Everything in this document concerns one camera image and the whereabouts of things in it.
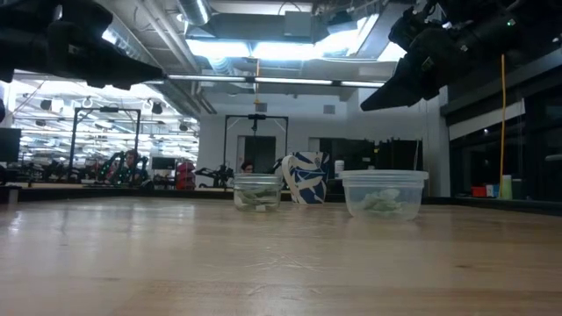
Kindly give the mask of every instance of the red object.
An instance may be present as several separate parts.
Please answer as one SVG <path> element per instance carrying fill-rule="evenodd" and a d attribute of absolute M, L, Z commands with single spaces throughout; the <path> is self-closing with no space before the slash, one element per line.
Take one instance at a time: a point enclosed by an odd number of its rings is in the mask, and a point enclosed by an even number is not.
<path fill-rule="evenodd" d="M 176 167 L 176 189 L 195 190 L 195 166 L 191 162 L 184 162 Z"/>
<path fill-rule="evenodd" d="M 485 198 L 486 187 L 472 187 L 472 196 L 475 198 Z"/>

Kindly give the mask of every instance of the workbench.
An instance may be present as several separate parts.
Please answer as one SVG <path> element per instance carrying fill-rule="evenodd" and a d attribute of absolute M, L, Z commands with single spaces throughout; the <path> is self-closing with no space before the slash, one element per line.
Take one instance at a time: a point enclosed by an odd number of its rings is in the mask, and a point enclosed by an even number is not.
<path fill-rule="evenodd" d="M 109 197 L 0 212 L 0 315 L 560 315 L 562 219 Z"/>

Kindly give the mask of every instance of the overhead lamp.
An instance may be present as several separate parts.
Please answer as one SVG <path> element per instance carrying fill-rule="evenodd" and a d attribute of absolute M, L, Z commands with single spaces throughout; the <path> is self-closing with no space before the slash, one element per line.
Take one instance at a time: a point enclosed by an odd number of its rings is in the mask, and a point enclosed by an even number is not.
<path fill-rule="evenodd" d="M 342 31 L 328 35 L 314 46 L 317 54 L 336 53 L 346 51 L 357 38 L 358 30 Z"/>
<path fill-rule="evenodd" d="M 190 80 L 199 82 L 224 82 L 224 83 L 244 83 L 246 78 L 243 76 L 230 75 L 168 75 L 172 80 Z"/>
<path fill-rule="evenodd" d="M 331 80 L 318 80 L 318 79 L 257 77 L 256 83 L 289 83 L 289 84 L 331 85 L 332 81 Z"/>
<path fill-rule="evenodd" d="M 357 21 L 357 27 L 359 28 L 359 32 L 357 34 L 357 38 L 355 43 L 349 46 L 347 55 L 350 56 L 352 54 L 356 54 L 359 49 L 363 46 L 363 43 L 367 40 L 369 34 L 371 34 L 372 28 L 375 27 L 377 24 L 378 18 L 380 15 L 375 13 L 368 18 L 362 18 Z"/>
<path fill-rule="evenodd" d="M 151 110 L 152 109 L 152 104 L 150 103 L 150 99 L 145 100 L 142 103 L 142 110 Z"/>
<path fill-rule="evenodd" d="M 253 57 L 272 61 L 309 61 L 321 57 L 314 50 L 313 44 L 260 42 Z"/>
<path fill-rule="evenodd" d="M 249 57 L 248 45 L 241 41 L 186 40 L 191 52 L 196 56 L 211 58 Z"/>
<path fill-rule="evenodd" d="M 162 103 L 161 102 L 153 102 L 152 103 L 152 112 L 156 115 L 160 115 L 163 112 Z"/>
<path fill-rule="evenodd" d="M 82 107 L 85 108 L 90 108 L 94 103 L 91 102 L 90 97 L 86 97 L 83 101 L 82 101 Z"/>
<path fill-rule="evenodd" d="M 131 120 L 131 119 L 114 119 L 113 122 L 136 124 L 137 121 Z M 157 120 L 142 120 L 140 123 L 141 124 L 163 124 L 163 122 L 161 123 L 161 121 L 157 121 Z"/>
<path fill-rule="evenodd" d="M 346 10 L 337 12 L 328 21 L 328 32 L 330 32 L 330 34 L 356 29 L 357 23 L 353 20 L 351 15 Z"/>
<path fill-rule="evenodd" d="M 104 120 L 97 120 L 96 122 L 94 122 L 94 126 L 97 128 L 106 128 L 106 129 L 112 129 L 113 128 L 113 124 Z"/>
<path fill-rule="evenodd" d="M 41 110 L 49 111 L 51 110 L 51 104 L 53 102 L 51 100 L 41 100 L 40 108 Z"/>
<path fill-rule="evenodd" d="M 380 88 L 385 83 L 371 83 L 371 82 L 341 82 L 342 87 L 353 88 Z"/>
<path fill-rule="evenodd" d="M 181 122 L 179 124 L 179 130 L 182 132 L 187 132 L 187 130 L 189 129 L 189 127 L 187 126 L 187 124 L 185 124 L 185 122 Z"/>
<path fill-rule="evenodd" d="M 389 42 L 385 50 L 377 58 L 377 61 L 399 61 L 404 57 L 406 51 L 396 43 Z"/>
<path fill-rule="evenodd" d="M 176 80 L 187 80 L 197 82 L 222 82 L 222 83 L 279 83 L 279 84 L 305 84 L 332 87 L 355 87 L 355 88 L 380 88 L 384 83 L 378 82 L 353 82 L 323 79 L 298 79 L 298 78 L 274 78 L 274 77 L 234 77 L 223 75 L 173 75 Z"/>
<path fill-rule="evenodd" d="M 115 36 L 115 34 L 113 34 L 113 32 L 110 31 L 109 29 L 104 31 L 104 33 L 102 34 L 102 39 L 107 40 L 113 45 L 117 43 L 117 36 Z"/>

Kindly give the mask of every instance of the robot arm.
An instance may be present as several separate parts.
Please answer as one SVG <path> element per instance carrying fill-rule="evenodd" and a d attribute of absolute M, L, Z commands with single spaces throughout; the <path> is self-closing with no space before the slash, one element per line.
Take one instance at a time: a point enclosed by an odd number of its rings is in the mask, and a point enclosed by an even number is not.
<path fill-rule="evenodd" d="M 429 20 L 437 10 L 442 20 Z M 443 86 L 510 51 L 525 55 L 549 46 L 562 32 L 559 0 L 429 0 L 404 12 L 389 40 L 407 54 L 394 76 L 362 104 L 363 111 L 411 106 Z"/>
<path fill-rule="evenodd" d="M 14 0 L 0 5 L 0 80 L 14 69 L 85 80 L 90 86 L 131 88 L 163 79 L 102 39 L 113 15 L 93 0 Z"/>

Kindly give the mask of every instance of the monitor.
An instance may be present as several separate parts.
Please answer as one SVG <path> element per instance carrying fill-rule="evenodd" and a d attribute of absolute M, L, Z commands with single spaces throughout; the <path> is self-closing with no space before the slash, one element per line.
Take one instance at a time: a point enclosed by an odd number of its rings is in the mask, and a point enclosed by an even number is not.
<path fill-rule="evenodd" d="M 0 162 L 17 162 L 19 158 L 19 139 L 21 130 L 18 128 L 0 128 Z"/>

